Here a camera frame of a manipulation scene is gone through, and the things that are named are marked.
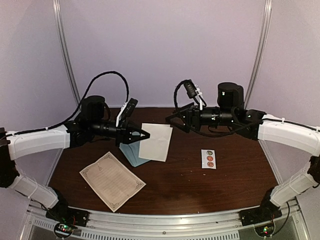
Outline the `beige ornate letter paper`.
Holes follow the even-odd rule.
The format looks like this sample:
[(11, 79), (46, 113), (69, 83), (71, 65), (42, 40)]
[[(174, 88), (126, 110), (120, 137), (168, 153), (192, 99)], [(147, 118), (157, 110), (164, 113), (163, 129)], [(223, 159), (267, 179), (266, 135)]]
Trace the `beige ornate letter paper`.
[(169, 124), (142, 123), (142, 130), (150, 137), (142, 140), (138, 156), (141, 159), (165, 162), (167, 160), (173, 128)]

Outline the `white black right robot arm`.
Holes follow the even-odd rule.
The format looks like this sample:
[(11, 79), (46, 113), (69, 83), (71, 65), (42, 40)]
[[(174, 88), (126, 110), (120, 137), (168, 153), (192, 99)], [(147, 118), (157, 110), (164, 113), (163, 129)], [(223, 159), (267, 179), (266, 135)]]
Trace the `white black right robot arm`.
[(238, 134), (255, 141), (287, 145), (311, 155), (309, 162), (284, 183), (268, 190), (256, 210), (259, 220), (268, 220), (288, 200), (320, 184), (320, 129), (278, 118), (264, 111), (245, 109), (244, 89), (233, 82), (217, 86), (215, 107), (208, 107), (192, 80), (174, 90), (174, 111), (165, 121), (176, 128), (208, 138)]

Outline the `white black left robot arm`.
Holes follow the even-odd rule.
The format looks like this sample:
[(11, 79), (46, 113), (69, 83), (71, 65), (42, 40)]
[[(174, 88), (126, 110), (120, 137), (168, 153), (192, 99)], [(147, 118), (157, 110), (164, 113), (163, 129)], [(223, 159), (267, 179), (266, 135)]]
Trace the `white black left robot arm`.
[(77, 116), (57, 127), (7, 133), (0, 129), (0, 186), (10, 188), (42, 204), (61, 222), (72, 218), (72, 211), (62, 194), (49, 186), (18, 172), (15, 160), (49, 150), (81, 147), (95, 137), (114, 139), (115, 144), (132, 144), (150, 138), (150, 134), (128, 121), (138, 101), (131, 98), (121, 107), (115, 120), (105, 119), (108, 113), (105, 98), (92, 95), (81, 102)]

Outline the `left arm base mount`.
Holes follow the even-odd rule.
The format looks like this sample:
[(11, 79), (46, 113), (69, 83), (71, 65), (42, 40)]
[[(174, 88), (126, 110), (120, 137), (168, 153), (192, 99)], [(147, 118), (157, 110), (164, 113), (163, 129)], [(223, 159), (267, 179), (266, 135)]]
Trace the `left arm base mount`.
[(61, 240), (69, 237), (80, 236), (81, 227), (86, 227), (89, 220), (89, 212), (86, 210), (68, 207), (67, 211), (59, 215), (57, 211), (46, 209), (45, 217), (56, 221), (53, 226), (54, 235)]

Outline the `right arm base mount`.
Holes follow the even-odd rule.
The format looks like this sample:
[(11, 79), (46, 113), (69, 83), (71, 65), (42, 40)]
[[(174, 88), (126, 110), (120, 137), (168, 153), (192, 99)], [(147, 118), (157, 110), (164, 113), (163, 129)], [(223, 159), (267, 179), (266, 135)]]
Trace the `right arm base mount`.
[(242, 226), (245, 227), (253, 225), (255, 233), (262, 238), (272, 236), (276, 228), (274, 220), (281, 216), (282, 212), (280, 210), (271, 212), (270, 210), (260, 206), (241, 210), (239, 212)]

